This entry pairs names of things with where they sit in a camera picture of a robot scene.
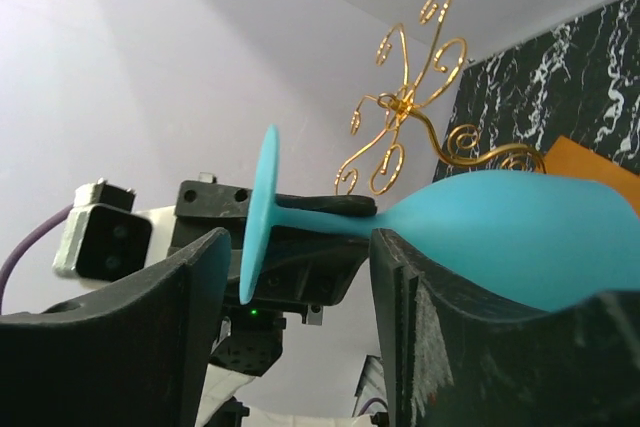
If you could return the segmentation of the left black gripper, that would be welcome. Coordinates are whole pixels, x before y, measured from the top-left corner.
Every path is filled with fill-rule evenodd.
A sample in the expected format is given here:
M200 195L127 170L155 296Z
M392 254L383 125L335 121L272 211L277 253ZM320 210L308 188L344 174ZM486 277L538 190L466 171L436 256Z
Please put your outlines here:
M251 191L247 188L185 180L174 209L169 253L174 254L215 228L231 237L231 265L225 301L238 303L239 267ZM375 201L361 195L297 196L276 194L273 212L284 209L346 217L373 217ZM329 235L276 226L251 306L305 314L310 306L339 304L367 259L366 238Z

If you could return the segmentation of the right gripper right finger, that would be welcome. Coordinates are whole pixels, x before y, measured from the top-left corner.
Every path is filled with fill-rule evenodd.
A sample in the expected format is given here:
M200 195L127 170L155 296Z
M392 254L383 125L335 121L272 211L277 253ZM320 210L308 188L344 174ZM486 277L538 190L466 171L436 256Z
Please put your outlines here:
M604 292L557 313L504 299L398 234L369 244L394 426L635 426L639 296Z

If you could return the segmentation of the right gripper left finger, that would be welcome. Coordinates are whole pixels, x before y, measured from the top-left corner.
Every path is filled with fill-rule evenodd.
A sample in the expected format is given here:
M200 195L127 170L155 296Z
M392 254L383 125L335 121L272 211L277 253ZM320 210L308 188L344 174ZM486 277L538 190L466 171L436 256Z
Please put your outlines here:
M230 257L217 228L101 289L3 316L2 424L194 425Z

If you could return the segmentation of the blue wine glass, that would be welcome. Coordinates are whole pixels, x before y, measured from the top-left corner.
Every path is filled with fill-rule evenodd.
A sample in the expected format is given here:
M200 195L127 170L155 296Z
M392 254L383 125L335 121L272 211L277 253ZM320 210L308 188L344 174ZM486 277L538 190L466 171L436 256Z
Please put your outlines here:
M431 183L368 217L281 207L279 131L263 138L249 198L239 299L252 300L271 230L283 226L370 239L389 229L476 285L543 311L607 290L639 287L639 219L614 189L591 180L509 170Z

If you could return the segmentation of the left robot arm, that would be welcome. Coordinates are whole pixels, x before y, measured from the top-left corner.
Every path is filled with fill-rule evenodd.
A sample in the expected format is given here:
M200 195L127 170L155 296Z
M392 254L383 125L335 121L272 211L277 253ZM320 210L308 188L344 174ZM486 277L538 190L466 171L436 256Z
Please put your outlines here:
M323 310L345 297L368 254L357 237L314 233L275 226L260 265L254 297L239 301L240 263L246 239L251 190L216 180L185 180L174 208L175 224L168 251L175 253L214 228L231 235L231 265L212 365L260 378L284 352L286 315L303 323L321 322Z

